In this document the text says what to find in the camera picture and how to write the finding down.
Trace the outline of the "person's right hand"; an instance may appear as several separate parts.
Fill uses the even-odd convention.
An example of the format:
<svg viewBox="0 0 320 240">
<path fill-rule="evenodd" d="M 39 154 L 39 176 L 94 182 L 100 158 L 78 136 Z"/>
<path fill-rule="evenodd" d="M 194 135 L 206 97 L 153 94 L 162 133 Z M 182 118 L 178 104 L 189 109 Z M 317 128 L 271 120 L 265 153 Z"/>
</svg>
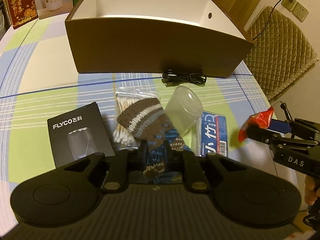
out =
<svg viewBox="0 0 320 240">
<path fill-rule="evenodd" d="M 306 204 L 313 205 L 319 197 L 319 179 L 312 178 L 311 176 L 306 176 L 304 195 Z"/>
</svg>

